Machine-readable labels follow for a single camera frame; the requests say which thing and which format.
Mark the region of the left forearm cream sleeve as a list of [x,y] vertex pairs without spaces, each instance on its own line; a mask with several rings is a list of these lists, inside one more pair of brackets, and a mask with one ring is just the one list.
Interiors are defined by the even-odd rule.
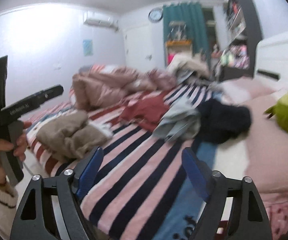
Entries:
[[18,192],[8,181],[0,184],[0,237],[9,239],[16,214]]

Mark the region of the person's left hand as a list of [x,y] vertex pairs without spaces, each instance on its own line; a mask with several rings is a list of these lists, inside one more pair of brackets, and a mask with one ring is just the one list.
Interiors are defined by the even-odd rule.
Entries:
[[27,148],[24,130],[30,126],[28,121],[15,121],[0,127],[0,185],[9,182],[15,186],[23,180],[22,163]]

